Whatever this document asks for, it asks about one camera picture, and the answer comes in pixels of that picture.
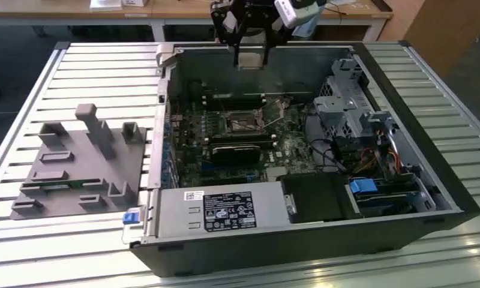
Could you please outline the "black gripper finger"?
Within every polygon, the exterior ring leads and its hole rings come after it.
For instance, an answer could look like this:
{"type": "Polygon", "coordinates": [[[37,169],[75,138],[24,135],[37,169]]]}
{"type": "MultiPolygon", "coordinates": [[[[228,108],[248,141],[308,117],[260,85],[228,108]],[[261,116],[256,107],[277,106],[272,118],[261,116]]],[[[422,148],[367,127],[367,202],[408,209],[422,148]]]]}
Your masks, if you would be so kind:
{"type": "Polygon", "coordinates": [[[287,43],[293,30],[284,25],[281,16],[279,15],[279,11],[275,7],[263,7],[261,11],[261,27],[265,32],[265,43],[263,45],[263,66],[265,66],[269,60],[271,49],[277,45],[284,45],[287,43]]]}
{"type": "Polygon", "coordinates": [[[247,32],[247,1],[213,1],[211,19],[215,36],[233,50],[233,66],[239,65],[241,38],[247,32]]]}

